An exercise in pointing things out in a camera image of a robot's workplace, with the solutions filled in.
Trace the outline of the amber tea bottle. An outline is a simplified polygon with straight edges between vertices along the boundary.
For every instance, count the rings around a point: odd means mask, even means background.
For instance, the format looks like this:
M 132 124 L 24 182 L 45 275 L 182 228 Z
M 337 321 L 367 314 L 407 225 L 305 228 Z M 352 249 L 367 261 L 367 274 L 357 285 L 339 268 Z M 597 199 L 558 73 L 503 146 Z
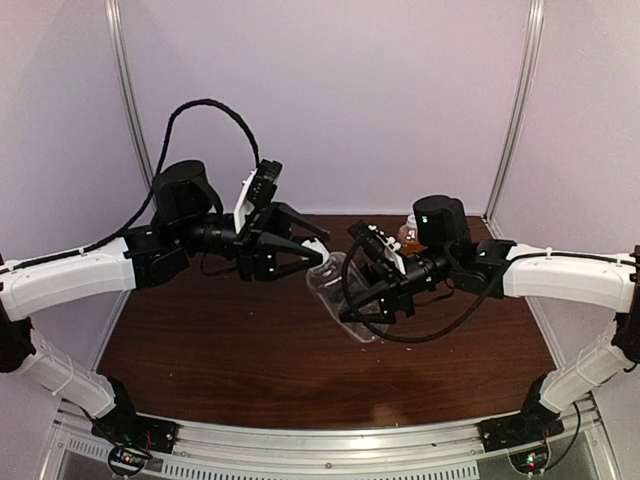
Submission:
M 400 243 L 400 251 L 404 255 L 420 252 L 424 248 L 424 246 L 419 242 L 417 227 L 410 228 L 406 225 L 406 220 L 399 228 L 396 239 Z

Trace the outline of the white cap of clear bottle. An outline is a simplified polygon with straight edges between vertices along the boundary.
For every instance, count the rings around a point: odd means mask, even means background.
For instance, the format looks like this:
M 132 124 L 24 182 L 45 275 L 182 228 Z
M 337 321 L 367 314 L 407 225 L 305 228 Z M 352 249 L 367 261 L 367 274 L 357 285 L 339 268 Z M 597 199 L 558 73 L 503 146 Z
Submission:
M 302 246 L 309 250 L 312 250 L 313 252 L 321 256 L 320 265 L 325 264 L 330 258 L 329 250 L 320 239 L 314 238 L 310 240 L 305 240 L 302 243 Z

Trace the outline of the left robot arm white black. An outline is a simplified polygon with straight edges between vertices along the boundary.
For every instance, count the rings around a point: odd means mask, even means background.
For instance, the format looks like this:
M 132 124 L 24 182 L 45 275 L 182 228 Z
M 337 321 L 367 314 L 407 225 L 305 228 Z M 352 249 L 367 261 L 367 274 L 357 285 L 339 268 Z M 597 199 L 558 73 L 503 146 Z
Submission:
M 271 282 L 323 263 L 327 230 L 274 199 L 282 166 L 263 160 L 225 212 L 199 160 L 171 165 L 153 182 L 157 209 L 147 226 L 104 245 L 11 261 L 1 269 L 1 370 L 25 375 L 75 403 L 123 444 L 144 433 L 125 388 L 54 347 L 31 323 L 49 307 L 109 292 L 163 285 L 197 254 L 235 263 L 244 281 Z

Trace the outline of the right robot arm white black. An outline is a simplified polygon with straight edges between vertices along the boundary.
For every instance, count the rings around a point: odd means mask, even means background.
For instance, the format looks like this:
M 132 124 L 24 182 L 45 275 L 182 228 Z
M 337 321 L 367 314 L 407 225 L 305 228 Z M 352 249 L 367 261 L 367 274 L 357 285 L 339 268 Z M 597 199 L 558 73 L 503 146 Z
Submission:
M 341 284 L 345 307 L 339 318 L 356 321 L 377 336 L 383 333 L 361 310 L 375 302 L 382 322 L 397 312 L 415 313 L 414 297 L 445 281 L 476 295 L 474 303 L 441 330 L 420 337 L 426 343 L 457 329 L 487 298 L 551 298 L 585 303 L 614 312 L 612 326 L 577 358 L 536 380 L 530 387 L 512 430 L 530 442 L 573 402 L 639 363 L 639 254 L 598 255 L 535 248 L 511 240 L 474 242 L 464 206 L 446 195 L 423 197 L 413 204 L 422 250 L 406 255 L 377 226 L 357 222 L 349 233 L 354 244 L 347 255 L 362 251 L 370 260 L 365 290 L 354 295 Z

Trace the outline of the right round circuit board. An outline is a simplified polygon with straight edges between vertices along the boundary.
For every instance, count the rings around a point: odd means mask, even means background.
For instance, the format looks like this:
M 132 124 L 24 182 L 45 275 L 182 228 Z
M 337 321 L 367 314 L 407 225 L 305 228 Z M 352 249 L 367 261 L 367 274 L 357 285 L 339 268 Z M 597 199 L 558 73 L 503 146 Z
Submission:
M 549 460 L 550 452 L 543 446 L 509 453 L 511 466 L 516 472 L 523 475 L 539 473 L 547 467 Z

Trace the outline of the round circuit board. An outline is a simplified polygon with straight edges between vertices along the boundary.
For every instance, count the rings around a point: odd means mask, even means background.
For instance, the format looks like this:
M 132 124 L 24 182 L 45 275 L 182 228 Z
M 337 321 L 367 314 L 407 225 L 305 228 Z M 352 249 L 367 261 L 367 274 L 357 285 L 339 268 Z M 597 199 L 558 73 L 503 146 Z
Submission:
M 150 459 L 147 453 L 115 446 L 108 453 L 107 465 L 115 475 L 131 477 L 140 473 Z
M 543 446 L 509 453 L 511 466 L 516 472 L 523 475 L 539 473 L 547 467 L 549 460 L 550 452 Z

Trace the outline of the left round circuit board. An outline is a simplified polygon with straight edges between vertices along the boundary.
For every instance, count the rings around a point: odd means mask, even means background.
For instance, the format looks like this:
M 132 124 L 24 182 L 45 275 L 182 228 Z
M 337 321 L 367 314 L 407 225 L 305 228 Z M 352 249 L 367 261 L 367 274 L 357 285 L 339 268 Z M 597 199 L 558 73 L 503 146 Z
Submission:
M 115 446 L 108 453 L 107 465 L 115 475 L 131 477 L 140 473 L 150 459 L 147 453 Z

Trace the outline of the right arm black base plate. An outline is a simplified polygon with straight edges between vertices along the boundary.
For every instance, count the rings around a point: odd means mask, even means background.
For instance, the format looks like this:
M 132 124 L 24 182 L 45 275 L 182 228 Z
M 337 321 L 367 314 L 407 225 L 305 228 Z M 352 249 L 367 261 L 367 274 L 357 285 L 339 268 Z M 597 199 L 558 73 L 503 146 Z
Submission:
M 478 430 L 484 450 L 494 452 L 541 442 L 548 436 L 563 433 L 564 425 L 559 419 L 540 424 L 517 413 L 483 420 Z

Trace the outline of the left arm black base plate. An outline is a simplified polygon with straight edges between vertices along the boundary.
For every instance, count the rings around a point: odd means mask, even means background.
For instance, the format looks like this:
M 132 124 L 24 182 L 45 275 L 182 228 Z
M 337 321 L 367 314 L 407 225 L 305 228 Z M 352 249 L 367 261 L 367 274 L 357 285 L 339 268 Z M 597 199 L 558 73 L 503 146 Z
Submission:
M 135 414 L 131 418 L 94 419 L 91 433 L 118 447 L 135 449 L 144 453 L 171 454 L 177 439 L 178 424 L 158 418 Z

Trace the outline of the left aluminium frame post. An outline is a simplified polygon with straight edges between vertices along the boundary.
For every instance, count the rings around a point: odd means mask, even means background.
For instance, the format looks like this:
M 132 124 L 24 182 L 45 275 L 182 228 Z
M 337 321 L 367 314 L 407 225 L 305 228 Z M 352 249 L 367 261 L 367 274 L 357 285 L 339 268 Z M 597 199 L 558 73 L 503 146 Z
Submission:
M 135 158 L 139 165 L 145 187 L 150 189 L 153 178 L 153 167 L 149 158 L 135 98 L 134 84 L 127 55 L 120 2 L 117 0 L 106 0 L 104 2 L 104 6 L 117 78 L 124 105 L 126 123 L 129 128 Z

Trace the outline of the aluminium frame post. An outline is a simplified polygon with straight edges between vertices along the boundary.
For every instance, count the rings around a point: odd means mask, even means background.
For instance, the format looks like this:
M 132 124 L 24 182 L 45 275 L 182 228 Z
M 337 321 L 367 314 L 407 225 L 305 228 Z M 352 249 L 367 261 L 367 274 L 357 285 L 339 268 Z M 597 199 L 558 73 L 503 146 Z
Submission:
M 506 187 L 509 170 L 515 158 L 515 153 L 522 131 L 527 103 L 531 94 L 535 72 L 538 64 L 540 48 L 545 22 L 545 2 L 531 0 L 526 21 L 526 31 L 521 55 L 516 89 L 503 142 L 498 169 L 494 177 L 492 188 L 483 219 L 486 224 L 495 222 L 499 202 Z
M 135 158 L 139 165 L 145 187 L 150 189 L 153 178 L 153 167 L 149 158 L 135 98 L 134 84 L 127 55 L 120 2 L 117 0 L 106 0 L 104 2 L 104 6 L 117 78 L 124 105 L 126 123 L 129 128 Z

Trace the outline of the right aluminium frame post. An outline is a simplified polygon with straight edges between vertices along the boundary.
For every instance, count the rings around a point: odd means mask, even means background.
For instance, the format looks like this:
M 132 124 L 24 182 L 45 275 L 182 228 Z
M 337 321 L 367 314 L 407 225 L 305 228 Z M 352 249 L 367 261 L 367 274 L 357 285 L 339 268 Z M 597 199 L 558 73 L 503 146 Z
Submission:
M 538 64 L 540 48 L 545 22 L 545 2 L 531 0 L 526 21 L 526 31 L 521 55 L 516 89 L 503 142 L 498 169 L 494 177 L 492 188 L 483 219 L 486 224 L 495 222 L 499 202 L 506 187 L 509 170 L 515 158 L 515 153 L 522 131 L 527 103 L 531 94 L 535 72 Z

